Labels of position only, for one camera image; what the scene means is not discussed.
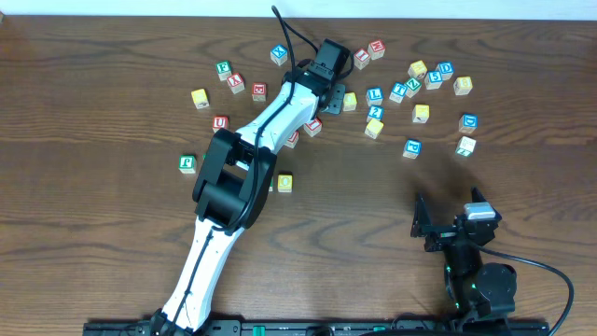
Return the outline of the yellow O block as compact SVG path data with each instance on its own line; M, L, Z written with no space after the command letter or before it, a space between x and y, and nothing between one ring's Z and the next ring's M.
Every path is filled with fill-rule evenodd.
M347 92L344 94L343 97L343 106L342 110L347 111L354 111L357 106L357 98L354 92Z
M277 189L279 192L289 193L293 190L293 176L292 175L278 175Z

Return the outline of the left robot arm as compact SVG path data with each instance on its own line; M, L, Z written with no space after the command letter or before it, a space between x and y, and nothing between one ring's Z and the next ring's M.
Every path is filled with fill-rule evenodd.
M149 323L153 335L191 335L205 324L219 276L235 242L257 220L277 154L326 106L351 52L325 40L315 58L284 77L277 97L235 132L218 130L195 183L195 231L175 290Z

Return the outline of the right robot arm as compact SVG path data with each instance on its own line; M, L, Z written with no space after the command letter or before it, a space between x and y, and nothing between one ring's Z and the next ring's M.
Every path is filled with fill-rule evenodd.
M451 225L435 225L418 194L410 236L423 237L426 252L444 255L446 290L462 317L501 317L515 311L517 274L507 264L482 261L480 249L495 238L502 217L478 189L471 199Z

